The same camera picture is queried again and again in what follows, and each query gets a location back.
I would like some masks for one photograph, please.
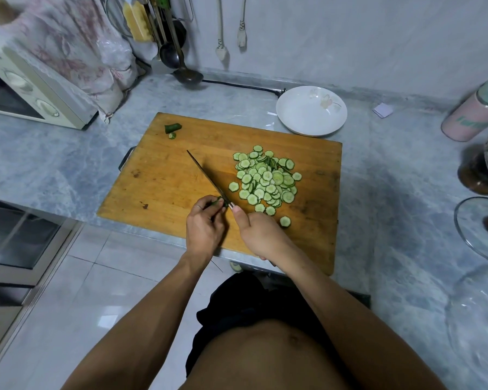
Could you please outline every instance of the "sponge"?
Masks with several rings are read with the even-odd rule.
[[[139,1],[134,2],[132,5],[125,2],[123,5],[123,16],[125,17],[126,24],[135,41],[153,41],[152,34],[150,33],[150,21],[148,20],[148,15],[146,14],[144,6],[142,6]]]

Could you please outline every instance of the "microwave knob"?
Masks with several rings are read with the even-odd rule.
[[[26,79],[22,78],[13,71],[5,70],[4,72],[11,86],[22,91],[33,91],[32,85]]]
[[[34,101],[34,104],[38,107],[38,109],[40,111],[45,112],[45,113],[47,113],[50,116],[53,116],[53,117],[60,116],[58,110],[56,108],[54,108],[51,104],[49,104],[48,102],[46,102],[44,100],[40,100],[39,98],[37,98]]]

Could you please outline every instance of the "white bowl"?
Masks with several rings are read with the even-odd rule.
[[[347,119],[347,107],[334,92],[317,86],[298,86],[277,101],[280,121],[291,131],[319,137],[338,130]]]

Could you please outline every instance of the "countertop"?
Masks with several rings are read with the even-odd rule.
[[[445,137],[442,112],[402,101],[380,119],[369,98],[342,98],[347,122],[327,138],[343,143],[333,278],[371,294],[373,311],[450,389],[488,388],[488,378],[453,352],[445,324],[456,283],[488,266],[453,222],[456,204],[474,196],[456,176],[474,143]],[[0,200],[184,246],[183,239],[96,216],[124,154],[157,112],[288,132],[276,116],[276,100],[272,93],[220,84],[187,90],[172,76],[149,76],[110,124],[96,119],[86,131],[0,115]],[[272,269],[244,254],[220,256]]]

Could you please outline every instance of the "bare torso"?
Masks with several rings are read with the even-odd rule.
[[[231,329],[212,340],[181,390],[352,389],[324,348],[278,320]]]

